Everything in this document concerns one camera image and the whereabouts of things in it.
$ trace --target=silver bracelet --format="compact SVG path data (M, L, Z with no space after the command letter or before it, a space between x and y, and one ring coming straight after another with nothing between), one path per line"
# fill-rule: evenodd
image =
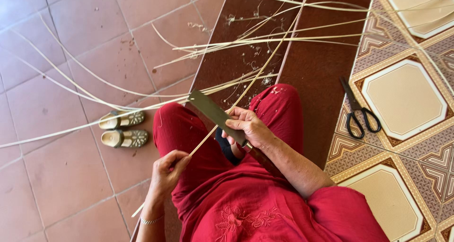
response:
M142 217L140 217L140 222L143 223L143 224L146 224L146 225L153 224L153 223L161 220L163 217L164 217L164 215L162 215L161 217L158 217L157 219L154 219L152 221L147 221L147 220L143 219Z

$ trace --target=black scissors handle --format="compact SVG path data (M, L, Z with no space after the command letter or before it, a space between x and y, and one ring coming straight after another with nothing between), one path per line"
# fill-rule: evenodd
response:
M381 130L381 123L373 112L371 112L366 107L361 108L361 112L363 113L364 121L366 122L366 127L370 132L377 133L378 131ZM369 118L367 117L367 113L369 113L375 119L375 122L377 122L377 129L374 130L371 127L371 124L369 123ZM350 121L351 121L352 117L353 117L353 120L355 121L356 125L360 128L361 135L359 135L359 136L355 136L351 131ZM364 137L364 129L362 128L360 122L356 118L354 110L351 113L349 113L347 116L347 130L348 130L348 133L350 134L350 136L352 136L355 139L362 139Z

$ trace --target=sandal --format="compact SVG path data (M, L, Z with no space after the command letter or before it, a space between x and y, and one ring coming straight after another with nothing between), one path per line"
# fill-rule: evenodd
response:
M142 123L145 119L145 113L143 111L138 111L135 113L131 113L129 115L118 117L116 119L103 121L103 119L114 117L124 113L126 113L126 111L111 111L109 114L104 115L99 120L99 127L105 130L117 129L120 126L128 127L132 125L137 125L139 123Z
M101 135L101 142L104 145L118 148L130 147L139 148L148 141L148 132L145 130L127 130L120 129L105 131Z

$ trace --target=scissors blade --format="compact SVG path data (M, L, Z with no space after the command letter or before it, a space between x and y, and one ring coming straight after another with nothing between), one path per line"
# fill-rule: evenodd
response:
M355 95L353 94L353 91L351 90L347 80L344 77L340 77L340 82L342 83L345 93L347 94L351 110L361 110L362 107L356 100Z

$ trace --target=red shirt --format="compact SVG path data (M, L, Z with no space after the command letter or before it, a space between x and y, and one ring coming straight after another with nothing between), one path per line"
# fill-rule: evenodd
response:
M182 241L389 241L353 189L321 188L306 201L263 168L239 167L197 188L207 193L180 213Z

